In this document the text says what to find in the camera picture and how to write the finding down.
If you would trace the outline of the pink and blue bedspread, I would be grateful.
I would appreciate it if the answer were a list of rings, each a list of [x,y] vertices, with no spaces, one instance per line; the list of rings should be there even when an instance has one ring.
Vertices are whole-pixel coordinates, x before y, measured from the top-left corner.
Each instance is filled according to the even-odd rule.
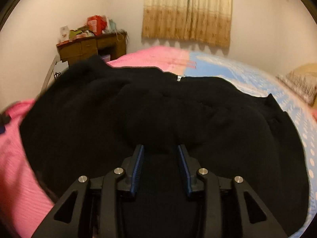
[[[179,80],[189,76],[221,77],[247,94],[257,97],[273,95],[280,107],[290,115],[304,146],[310,182],[307,219],[294,234],[295,237],[304,237],[316,216],[316,121],[309,111],[265,72],[241,62],[202,52],[156,46],[125,55],[111,61],[110,65],[149,66],[150,57],[158,60],[166,55],[180,56],[196,64],[194,68],[182,70],[171,67],[170,72],[176,74]],[[53,205],[35,180],[19,136],[18,126],[33,103],[33,100],[28,99],[10,105],[7,113],[11,116],[11,122],[1,135],[1,219],[20,237],[31,237]]]

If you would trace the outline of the green clothes pile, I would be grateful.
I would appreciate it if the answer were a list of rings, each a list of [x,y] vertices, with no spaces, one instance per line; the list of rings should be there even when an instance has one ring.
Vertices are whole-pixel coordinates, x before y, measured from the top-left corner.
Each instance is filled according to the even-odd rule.
[[[89,30],[87,26],[80,27],[76,30],[69,31],[69,40],[75,40],[80,38],[86,38],[95,36],[92,31]]]

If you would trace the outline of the white paper bag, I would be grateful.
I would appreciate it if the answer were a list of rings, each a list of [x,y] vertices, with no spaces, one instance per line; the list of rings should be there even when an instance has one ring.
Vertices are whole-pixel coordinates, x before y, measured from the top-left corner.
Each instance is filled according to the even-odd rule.
[[[63,74],[69,68],[68,61],[62,62],[59,61],[53,68],[53,77],[54,79],[58,79],[61,74]]]

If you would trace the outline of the beige patterned window curtain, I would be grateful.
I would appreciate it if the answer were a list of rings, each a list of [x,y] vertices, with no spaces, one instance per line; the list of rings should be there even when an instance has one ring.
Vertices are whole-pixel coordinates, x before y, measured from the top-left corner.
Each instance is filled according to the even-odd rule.
[[[145,0],[142,37],[228,48],[232,0]]]

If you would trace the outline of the cream wooden headboard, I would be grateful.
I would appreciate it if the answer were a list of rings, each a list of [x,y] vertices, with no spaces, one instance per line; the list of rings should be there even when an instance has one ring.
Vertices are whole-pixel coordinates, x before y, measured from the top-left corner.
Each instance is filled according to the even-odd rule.
[[[299,66],[294,70],[294,73],[298,75],[312,75],[316,77],[317,63],[308,63],[305,65]]]

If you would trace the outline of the brown wooden desk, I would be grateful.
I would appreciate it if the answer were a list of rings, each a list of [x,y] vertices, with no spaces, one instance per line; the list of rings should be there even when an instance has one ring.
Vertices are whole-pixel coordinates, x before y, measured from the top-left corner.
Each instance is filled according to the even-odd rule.
[[[127,37],[126,31],[117,31],[62,42],[56,47],[61,61],[67,61],[69,66],[94,55],[109,55],[110,60],[116,60],[126,55]]]

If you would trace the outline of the patterned grey pillow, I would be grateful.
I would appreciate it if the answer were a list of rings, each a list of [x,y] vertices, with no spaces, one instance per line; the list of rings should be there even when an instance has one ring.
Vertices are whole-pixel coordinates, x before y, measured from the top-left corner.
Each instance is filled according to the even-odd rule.
[[[292,71],[286,75],[277,75],[289,89],[295,92],[308,105],[313,105],[316,99],[316,73],[296,73]]]

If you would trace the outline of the white card on desk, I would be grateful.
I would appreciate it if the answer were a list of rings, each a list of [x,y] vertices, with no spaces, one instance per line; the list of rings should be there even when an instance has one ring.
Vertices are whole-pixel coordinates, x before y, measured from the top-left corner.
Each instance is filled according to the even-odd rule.
[[[60,42],[65,42],[69,40],[69,28],[68,26],[63,26],[60,28]]]

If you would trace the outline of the black zip jacket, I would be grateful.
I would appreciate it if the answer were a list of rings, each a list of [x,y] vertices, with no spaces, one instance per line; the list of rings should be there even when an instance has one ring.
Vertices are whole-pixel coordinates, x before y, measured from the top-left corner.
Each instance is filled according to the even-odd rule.
[[[290,116],[273,95],[254,97],[219,77],[178,79],[92,57],[37,99],[19,131],[54,202],[79,176],[103,176],[143,145],[137,195],[118,200],[122,236],[202,237],[204,196],[186,194],[179,145],[215,175],[245,178],[287,235],[306,220],[306,160]]]

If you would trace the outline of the red gift bag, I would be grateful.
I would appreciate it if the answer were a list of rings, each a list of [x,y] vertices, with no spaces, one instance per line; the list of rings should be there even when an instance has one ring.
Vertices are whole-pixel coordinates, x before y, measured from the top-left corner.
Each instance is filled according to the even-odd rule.
[[[94,35],[99,36],[107,27],[106,17],[100,15],[88,17],[87,26]]]

